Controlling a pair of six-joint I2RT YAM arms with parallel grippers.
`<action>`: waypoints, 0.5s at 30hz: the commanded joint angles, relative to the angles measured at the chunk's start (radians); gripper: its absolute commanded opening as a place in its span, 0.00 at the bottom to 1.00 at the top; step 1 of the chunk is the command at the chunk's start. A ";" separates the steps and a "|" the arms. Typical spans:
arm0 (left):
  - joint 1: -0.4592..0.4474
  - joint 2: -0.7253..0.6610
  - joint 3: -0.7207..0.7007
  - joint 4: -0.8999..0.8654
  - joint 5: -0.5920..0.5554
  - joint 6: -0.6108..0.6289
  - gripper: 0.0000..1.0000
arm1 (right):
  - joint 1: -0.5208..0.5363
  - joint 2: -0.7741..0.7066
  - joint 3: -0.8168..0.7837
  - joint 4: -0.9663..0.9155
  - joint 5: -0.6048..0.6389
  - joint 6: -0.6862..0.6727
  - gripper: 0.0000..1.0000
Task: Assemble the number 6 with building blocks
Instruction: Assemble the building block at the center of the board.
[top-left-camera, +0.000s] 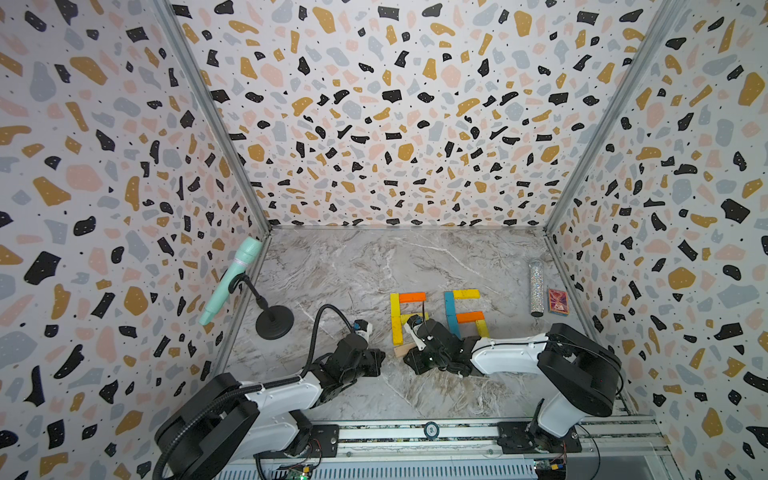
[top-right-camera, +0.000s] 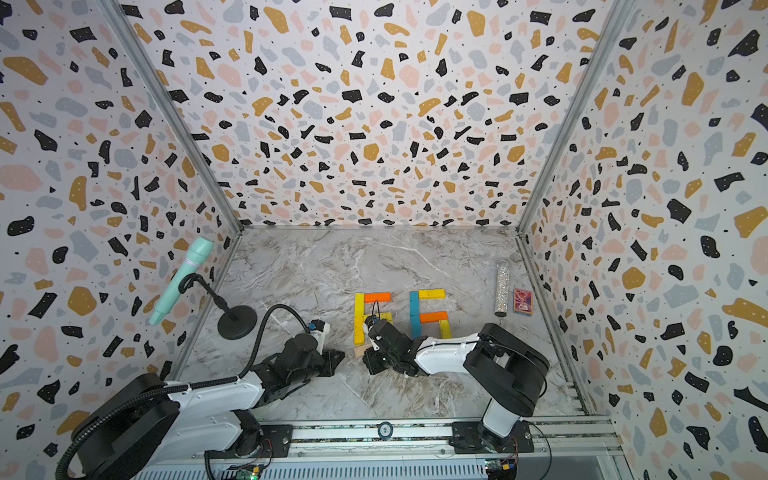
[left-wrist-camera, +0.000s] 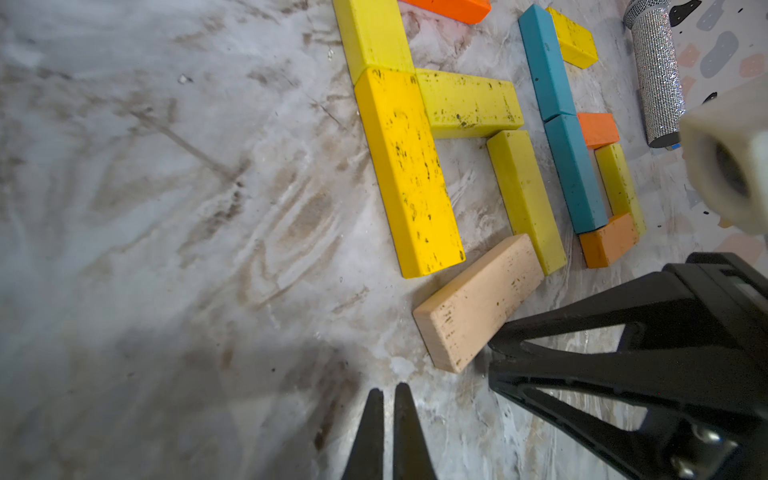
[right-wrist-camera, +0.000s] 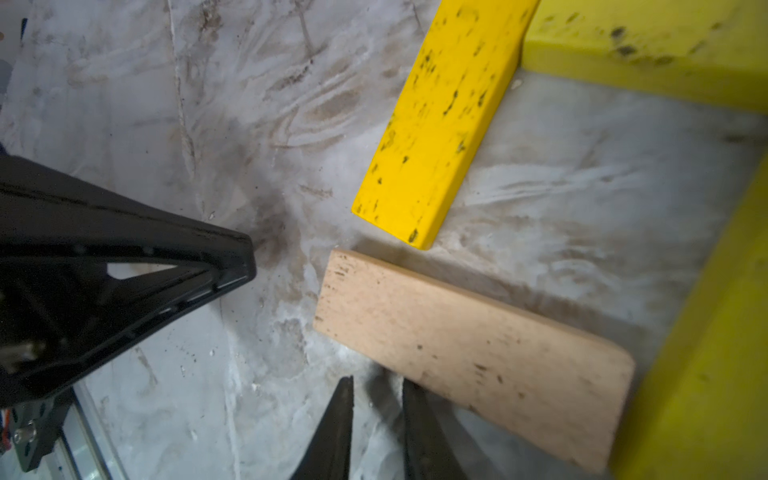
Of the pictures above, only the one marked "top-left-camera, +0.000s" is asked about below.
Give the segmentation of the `teal block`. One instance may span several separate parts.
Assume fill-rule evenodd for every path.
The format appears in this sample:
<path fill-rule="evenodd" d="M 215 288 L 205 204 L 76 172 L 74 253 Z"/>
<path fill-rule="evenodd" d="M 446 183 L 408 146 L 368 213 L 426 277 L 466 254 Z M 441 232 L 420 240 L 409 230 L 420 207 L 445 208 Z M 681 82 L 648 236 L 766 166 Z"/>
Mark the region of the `teal block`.
<path fill-rule="evenodd" d="M 444 293 L 444 305 L 446 311 L 446 318 L 451 319 L 456 316 L 455 299 L 452 291 L 446 291 Z"/>
<path fill-rule="evenodd" d="M 447 322 L 448 322 L 450 332 L 456 337 L 458 337 L 459 339 L 462 339 L 462 334 L 460 332 L 460 327 L 459 327 L 459 322 L 457 320 L 457 317 L 455 315 L 448 315 Z"/>

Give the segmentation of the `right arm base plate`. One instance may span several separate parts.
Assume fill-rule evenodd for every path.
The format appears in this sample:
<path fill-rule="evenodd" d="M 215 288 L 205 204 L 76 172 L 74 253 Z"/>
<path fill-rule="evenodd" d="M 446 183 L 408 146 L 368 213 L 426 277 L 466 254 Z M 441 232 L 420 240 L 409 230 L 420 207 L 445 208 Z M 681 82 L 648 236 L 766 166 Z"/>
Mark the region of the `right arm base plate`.
<path fill-rule="evenodd" d="M 571 454 L 583 448 L 575 427 L 562 438 L 540 429 L 529 422 L 507 421 L 497 424 L 497 444 L 504 454 Z"/>

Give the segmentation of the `yellow block scuffed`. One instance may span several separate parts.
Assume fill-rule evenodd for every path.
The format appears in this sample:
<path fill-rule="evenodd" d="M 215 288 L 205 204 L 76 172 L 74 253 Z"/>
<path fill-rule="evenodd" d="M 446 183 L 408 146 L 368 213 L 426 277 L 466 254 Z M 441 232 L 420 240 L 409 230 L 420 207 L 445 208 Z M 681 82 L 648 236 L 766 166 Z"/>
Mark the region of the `yellow block scuffed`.
<path fill-rule="evenodd" d="M 455 300 L 471 300 L 481 298 L 481 294 L 478 289 L 453 290 L 452 293 Z"/>

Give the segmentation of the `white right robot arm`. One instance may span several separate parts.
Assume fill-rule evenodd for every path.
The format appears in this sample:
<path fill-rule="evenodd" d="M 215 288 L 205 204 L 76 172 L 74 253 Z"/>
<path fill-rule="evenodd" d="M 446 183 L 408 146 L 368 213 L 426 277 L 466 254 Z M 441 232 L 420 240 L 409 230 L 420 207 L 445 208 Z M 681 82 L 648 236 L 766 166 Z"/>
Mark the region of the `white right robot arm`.
<path fill-rule="evenodd" d="M 404 362 L 418 375 L 437 369 L 460 377 L 501 373 L 545 377 L 556 394 L 537 406 L 525 427 L 530 440 L 559 441 L 582 419 L 609 417 L 623 388 L 621 361 L 565 323 L 513 339 L 460 338 L 443 324 L 416 315 L 406 322 L 415 342 Z"/>

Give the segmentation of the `yellow-green block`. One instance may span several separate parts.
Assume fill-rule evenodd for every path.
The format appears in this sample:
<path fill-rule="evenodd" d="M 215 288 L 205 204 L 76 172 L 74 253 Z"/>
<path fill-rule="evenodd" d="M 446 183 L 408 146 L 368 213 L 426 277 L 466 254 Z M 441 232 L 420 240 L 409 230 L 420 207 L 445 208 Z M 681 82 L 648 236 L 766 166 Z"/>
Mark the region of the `yellow-green block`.
<path fill-rule="evenodd" d="M 490 337 L 489 330 L 488 330 L 488 327 L 487 327 L 487 324 L 486 324 L 485 320 L 477 320 L 475 322 L 475 325 L 476 325 L 478 334 L 481 337 L 485 337 L 485 338 L 489 338 Z"/>

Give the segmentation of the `orange block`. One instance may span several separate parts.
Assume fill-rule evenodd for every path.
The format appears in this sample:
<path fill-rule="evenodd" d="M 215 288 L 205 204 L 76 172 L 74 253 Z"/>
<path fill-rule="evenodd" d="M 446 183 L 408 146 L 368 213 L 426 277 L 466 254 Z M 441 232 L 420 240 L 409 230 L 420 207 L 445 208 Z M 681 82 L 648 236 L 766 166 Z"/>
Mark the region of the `orange block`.
<path fill-rule="evenodd" d="M 399 295 L 399 302 L 404 303 L 420 303 L 426 301 L 425 292 L 404 293 Z"/>
<path fill-rule="evenodd" d="M 485 316 L 481 311 L 458 313 L 456 315 L 457 322 L 459 324 L 474 323 L 478 321 L 484 321 Z"/>

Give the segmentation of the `yellow block lowest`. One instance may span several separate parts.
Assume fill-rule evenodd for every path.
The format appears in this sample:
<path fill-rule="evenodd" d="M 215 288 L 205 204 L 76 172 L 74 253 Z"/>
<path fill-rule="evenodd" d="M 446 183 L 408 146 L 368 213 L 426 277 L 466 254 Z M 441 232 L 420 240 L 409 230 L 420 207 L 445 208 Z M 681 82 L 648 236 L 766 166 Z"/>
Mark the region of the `yellow block lowest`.
<path fill-rule="evenodd" d="M 390 295 L 390 314 L 394 323 L 401 323 L 400 295 L 398 293 Z"/>

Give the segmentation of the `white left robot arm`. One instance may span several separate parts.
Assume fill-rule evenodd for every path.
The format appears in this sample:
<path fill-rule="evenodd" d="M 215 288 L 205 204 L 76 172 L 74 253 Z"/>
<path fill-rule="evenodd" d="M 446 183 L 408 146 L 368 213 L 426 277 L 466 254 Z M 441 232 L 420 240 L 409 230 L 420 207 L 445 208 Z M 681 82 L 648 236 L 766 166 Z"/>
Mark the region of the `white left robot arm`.
<path fill-rule="evenodd" d="M 312 424 L 304 412 L 381 375 L 385 352 L 350 333 L 333 352 L 309 357 L 293 376 L 265 383 L 215 376 L 155 433 L 160 457 L 152 472 L 162 479 L 212 479 L 232 460 L 307 448 Z"/>

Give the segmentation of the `natural wood block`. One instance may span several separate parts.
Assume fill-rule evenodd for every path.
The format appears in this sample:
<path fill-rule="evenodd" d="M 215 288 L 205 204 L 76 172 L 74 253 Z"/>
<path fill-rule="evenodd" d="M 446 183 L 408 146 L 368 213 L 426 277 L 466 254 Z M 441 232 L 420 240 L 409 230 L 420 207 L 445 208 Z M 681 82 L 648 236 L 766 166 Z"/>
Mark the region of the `natural wood block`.
<path fill-rule="evenodd" d="M 403 345 L 397 346 L 397 347 L 394 348 L 394 355 L 395 355 L 396 358 L 403 358 L 403 357 L 405 357 L 407 355 L 407 353 L 411 349 L 413 349 L 415 347 L 416 347 L 415 343 L 408 343 L 408 344 L 403 344 Z"/>

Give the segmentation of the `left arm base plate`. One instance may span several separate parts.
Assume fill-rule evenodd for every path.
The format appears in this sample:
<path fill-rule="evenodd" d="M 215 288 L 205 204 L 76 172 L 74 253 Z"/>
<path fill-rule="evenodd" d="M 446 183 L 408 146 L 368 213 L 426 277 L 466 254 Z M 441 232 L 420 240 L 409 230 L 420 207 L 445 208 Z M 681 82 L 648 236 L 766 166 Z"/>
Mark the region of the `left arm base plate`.
<path fill-rule="evenodd" d="M 334 458 L 338 452 L 339 434 L 338 424 L 300 427 L 282 453 L 291 457 Z"/>

